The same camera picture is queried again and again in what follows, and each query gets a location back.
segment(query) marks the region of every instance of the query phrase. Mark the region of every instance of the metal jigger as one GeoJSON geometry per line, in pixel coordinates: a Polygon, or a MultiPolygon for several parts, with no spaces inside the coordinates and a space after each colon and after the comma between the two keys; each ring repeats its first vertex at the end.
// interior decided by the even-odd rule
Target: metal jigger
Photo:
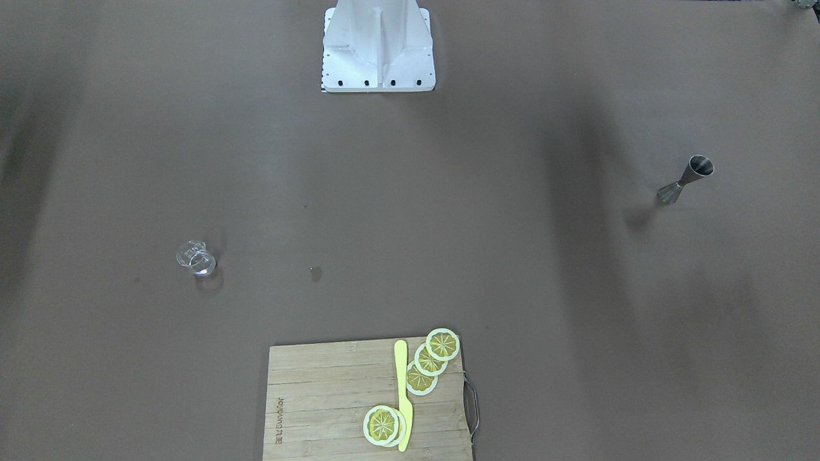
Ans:
{"type": "Polygon", "coordinates": [[[690,182],[695,182],[701,178],[711,175],[715,171],[715,166],[712,161],[703,155],[695,155],[689,159],[689,164],[686,165],[686,170],[683,171],[678,182],[664,186],[658,189],[658,199],[666,205],[671,205],[677,202],[680,197],[683,186],[690,182]]]}

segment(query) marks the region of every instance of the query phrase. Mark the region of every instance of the lemon slice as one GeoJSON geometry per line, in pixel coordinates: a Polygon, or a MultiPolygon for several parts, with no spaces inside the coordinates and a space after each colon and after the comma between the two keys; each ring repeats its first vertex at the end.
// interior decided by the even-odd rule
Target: lemon slice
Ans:
{"type": "Polygon", "coordinates": [[[399,419],[387,405],[377,405],[364,417],[362,431],[373,445],[385,446],[399,434],[399,419]]]}
{"type": "Polygon", "coordinates": [[[447,362],[433,358],[430,351],[427,350],[427,345],[418,346],[416,357],[413,358],[412,362],[422,375],[428,377],[437,377],[447,369],[447,362]]]}
{"type": "Polygon", "coordinates": [[[396,446],[399,444],[400,441],[404,438],[404,432],[408,429],[408,424],[404,421],[404,416],[402,416],[401,412],[397,409],[390,409],[395,415],[396,418],[399,420],[399,433],[396,435],[396,438],[390,442],[389,444],[385,445],[386,447],[396,446]]]}
{"type": "Polygon", "coordinates": [[[422,375],[421,372],[418,371],[418,368],[416,368],[415,364],[410,363],[408,365],[408,390],[411,394],[430,394],[433,389],[435,389],[435,385],[438,384],[438,382],[439,377],[422,375]]]}
{"type": "Polygon", "coordinates": [[[458,349],[461,347],[458,336],[447,328],[436,328],[431,331],[427,335],[426,345],[430,356],[443,362],[458,355],[458,349]]]}

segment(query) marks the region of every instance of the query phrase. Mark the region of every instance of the gray surface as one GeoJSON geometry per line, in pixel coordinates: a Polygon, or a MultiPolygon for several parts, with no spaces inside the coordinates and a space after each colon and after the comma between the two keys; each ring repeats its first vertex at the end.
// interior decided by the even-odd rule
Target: gray surface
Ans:
{"type": "Polygon", "coordinates": [[[601,5],[423,2],[436,91],[331,95],[332,2],[4,2],[0,459],[259,460],[270,345],[438,326],[479,461],[817,458],[820,27],[601,5]]]}

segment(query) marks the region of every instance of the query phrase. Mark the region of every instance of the metal handle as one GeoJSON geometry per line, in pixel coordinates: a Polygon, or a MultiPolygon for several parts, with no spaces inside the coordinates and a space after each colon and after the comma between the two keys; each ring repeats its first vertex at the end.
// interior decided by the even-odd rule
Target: metal handle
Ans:
{"type": "Polygon", "coordinates": [[[476,412],[476,426],[470,430],[470,443],[475,445],[476,444],[476,434],[478,434],[478,426],[481,424],[481,411],[478,408],[478,392],[476,392],[475,386],[473,386],[472,381],[470,381],[470,377],[467,376],[467,372],[464,373],[464,385],[470,388],[470,392],[472,393],[472,407],[473,411],[476,412]]]}

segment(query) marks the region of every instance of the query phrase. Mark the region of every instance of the jigger cup opening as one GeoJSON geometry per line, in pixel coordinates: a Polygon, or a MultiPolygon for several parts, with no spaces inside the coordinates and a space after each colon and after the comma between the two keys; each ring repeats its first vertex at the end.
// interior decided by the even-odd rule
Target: jigger cup opening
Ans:
{"type": "Polygon", "coordinates": [[[703,155],[695,155],[690,158],[689,168],[703,177],[709,176],[715,171],[715,166],[712,164],[712,161],[703,155]]]}

